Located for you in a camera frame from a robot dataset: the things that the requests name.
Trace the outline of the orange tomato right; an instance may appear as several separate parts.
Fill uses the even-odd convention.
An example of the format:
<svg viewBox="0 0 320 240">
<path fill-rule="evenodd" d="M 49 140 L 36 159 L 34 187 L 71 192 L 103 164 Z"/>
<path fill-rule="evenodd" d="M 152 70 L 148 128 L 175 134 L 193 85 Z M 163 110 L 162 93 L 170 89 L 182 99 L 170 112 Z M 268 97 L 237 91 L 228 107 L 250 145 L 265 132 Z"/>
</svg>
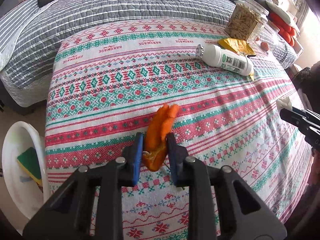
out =
<svg viewBox="0 0 320 240">
<path fill-rule="evenodd" d="M 261 48 L 263 51 L 265 51 L 265 52 L 268 52 L 269 49 L 270 49 L 267 42 L 261 42 L 261 43 L 260 43 L 260 48 Z"/>
</svg>

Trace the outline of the green yellow sponge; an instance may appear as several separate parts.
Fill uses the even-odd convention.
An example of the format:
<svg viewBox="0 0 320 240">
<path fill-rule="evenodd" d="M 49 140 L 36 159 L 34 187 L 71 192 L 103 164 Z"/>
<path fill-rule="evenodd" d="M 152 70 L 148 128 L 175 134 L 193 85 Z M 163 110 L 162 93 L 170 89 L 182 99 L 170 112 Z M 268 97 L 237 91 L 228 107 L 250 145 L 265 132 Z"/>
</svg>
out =
<svg viewBox="0 0 320 240">
<path fill-rule="evenodd" d="M 42 186 L 42 176 L 40 165 L 35 148 L 30 147 L 17 157 L 17 162 L 22 170 L 37 183 Z"/>
</svg>

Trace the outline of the yellow snack wrapper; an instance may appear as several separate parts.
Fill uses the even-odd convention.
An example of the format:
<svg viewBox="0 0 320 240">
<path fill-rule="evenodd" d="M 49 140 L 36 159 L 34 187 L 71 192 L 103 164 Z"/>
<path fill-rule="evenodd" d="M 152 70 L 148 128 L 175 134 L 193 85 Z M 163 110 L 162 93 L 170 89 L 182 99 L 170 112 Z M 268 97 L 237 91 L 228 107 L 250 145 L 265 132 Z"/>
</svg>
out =
<svg viewBox="0 0 320 240">
<path fill-rule="evenodd" d="M 217 42 L 223 49 L 222 54 L 226 54 L 226 50 L 231 51 L 233 61 L 231 63 L 234 70 L 238 70 L 240 75 L 249 76 L 254 80 L 254 64 L 251 60 L 256 56 L 256 53 L 251 46 L 244 40 L 235 38 L 224 38 Z"/>
</svg>

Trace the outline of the white trash bucket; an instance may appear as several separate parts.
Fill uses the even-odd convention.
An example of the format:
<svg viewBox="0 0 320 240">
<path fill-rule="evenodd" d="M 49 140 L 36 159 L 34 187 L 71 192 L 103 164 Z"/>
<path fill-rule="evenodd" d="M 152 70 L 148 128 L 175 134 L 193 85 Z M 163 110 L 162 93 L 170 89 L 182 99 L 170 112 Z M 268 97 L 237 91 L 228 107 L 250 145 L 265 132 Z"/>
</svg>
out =
<svg viewBox="0 0 320 240">
<path fill-rule="evenodd" d="M 40 183 L 18 162 L 18 156 L 30 148 L 36 153 Z M 7 131 L 2 148 L 2 169 L 13 202 L 25 217 L 31 219 L 50 197 L 44 137 L 31 124 L 18 121 Z"/>
</svg>

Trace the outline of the grey striped quilt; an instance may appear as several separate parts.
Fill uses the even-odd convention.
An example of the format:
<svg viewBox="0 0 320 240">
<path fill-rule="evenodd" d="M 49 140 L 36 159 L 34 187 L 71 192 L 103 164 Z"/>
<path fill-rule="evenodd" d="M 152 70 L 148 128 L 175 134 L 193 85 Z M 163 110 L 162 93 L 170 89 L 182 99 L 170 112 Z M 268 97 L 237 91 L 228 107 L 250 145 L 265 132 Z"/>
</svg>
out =
<svg viewBox="0 0 320 240">
<path fill-rule="evenodd" d="M 1 102 L 20 114 L 46 100 L 61 42 L 101 24 L 181 18 L 224 26 L 229 0 L 25 0 L 1 18 Z"/>
</svg>

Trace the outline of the white plastic bottle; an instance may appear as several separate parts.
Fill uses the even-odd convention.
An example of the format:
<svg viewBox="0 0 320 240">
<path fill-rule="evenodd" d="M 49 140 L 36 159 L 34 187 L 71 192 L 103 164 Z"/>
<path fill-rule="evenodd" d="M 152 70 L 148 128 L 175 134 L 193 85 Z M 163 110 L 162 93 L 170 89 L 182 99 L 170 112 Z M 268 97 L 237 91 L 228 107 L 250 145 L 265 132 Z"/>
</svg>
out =
<svg viewBox="0 0 320 240">
<path fill-rule="evenodd" d="M 214 44 L 206 46 L 199 44 L 196 47 L 195 55 L 211 67 L 221 68 L 242 76 L 254 74 L 254 65 L 248 57 L 222 49 Z"/>
</svg>

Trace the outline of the small white tissue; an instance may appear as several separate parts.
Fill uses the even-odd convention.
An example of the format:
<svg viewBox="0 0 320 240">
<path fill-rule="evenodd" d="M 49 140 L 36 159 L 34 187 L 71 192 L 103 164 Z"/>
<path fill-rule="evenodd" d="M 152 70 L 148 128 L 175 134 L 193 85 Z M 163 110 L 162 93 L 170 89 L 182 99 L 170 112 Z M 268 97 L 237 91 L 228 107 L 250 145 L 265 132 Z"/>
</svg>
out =
<svg viewBox="0 0 320 240">
<path fill-rule="evenodd" d="M 292 102 L 288 96 L 277 99 L 276 106 L 278 111 L 281 111 L 282 109 L 287 109 L 289 111 L 292 111 Z"/>
</svg>

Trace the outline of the red cushion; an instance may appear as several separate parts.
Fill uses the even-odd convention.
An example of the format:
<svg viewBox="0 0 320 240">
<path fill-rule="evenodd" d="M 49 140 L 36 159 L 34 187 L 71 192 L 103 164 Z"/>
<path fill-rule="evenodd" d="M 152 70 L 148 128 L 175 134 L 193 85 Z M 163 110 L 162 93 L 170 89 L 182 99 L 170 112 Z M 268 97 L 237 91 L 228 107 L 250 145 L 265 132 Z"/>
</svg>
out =
<svg viewBox="0 0 320 240">
<path fill-rule="evenodd" d="M 279 35 L 291 46 L 295 45 L 296 29 L 285 23 L 275 12 L 270 12 L 268 18 L 279 28 Z"/>
</svg>

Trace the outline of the clear jar of nuts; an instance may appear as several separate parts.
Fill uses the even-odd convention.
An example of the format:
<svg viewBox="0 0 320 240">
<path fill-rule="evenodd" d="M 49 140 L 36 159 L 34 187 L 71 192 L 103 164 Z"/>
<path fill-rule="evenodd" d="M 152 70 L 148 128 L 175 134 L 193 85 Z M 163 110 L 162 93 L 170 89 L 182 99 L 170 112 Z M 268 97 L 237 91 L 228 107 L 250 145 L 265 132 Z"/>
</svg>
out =
<svg viewBox="0 0 320 240">
<path fill-rule="evenodd" d="M 236 0 L 235 5 L 225 32 L 231 38 L 253 43 L 267 23 L 268 11 L 254 0 Z"/>
</svg>

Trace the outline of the patterned handmade tablecloth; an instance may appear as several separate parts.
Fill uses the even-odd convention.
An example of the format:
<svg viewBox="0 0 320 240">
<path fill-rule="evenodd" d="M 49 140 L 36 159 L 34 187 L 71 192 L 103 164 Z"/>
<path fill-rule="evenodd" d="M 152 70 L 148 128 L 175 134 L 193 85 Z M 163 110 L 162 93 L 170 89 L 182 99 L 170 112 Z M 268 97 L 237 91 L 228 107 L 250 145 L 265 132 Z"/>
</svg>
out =
<svg viewBox="0 0 320 240">
<path fill-rule="evenodd" d="M 307 185 L 311 147 L 281 120 L 277 100 L 303 108 L 271 54 L 254 75 L 206 65 L 198 45 L 224 29 L 187 20 L 137 20 L 83 30 L 61 43 L 47 101 L 45 151 L 51 191 L 81 165 L 119 156 L 163 105 L 179 106 L 172 132 L 206 165 L 231 166 L 285 222 Z"/>
</svg>

